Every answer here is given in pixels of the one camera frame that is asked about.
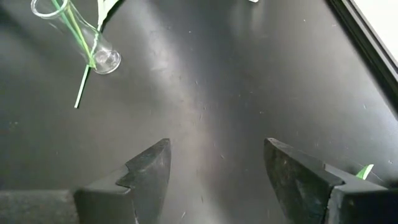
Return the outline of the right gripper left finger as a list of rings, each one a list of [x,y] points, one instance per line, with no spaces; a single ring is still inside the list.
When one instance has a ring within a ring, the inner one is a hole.
[[[170,168],[171,142],[163,138],[75,192],[80,224],[158,224]]]

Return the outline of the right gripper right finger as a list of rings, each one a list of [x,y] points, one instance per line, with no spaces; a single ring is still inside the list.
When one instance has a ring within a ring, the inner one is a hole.
[[[391,191],[274,138],[264,163],[289,224],[391,224]]]

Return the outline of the smooth clear glass carafe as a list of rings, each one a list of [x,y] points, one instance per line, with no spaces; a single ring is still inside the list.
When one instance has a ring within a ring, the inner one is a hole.
[[[31,0],[32,13],[47,21],[77,50],[88,68],[109,74],[119,67],[121,55],[102,35],[107,16],[119,0],[88,0],[93,3],[97,22],[83,18],[72,0]]]

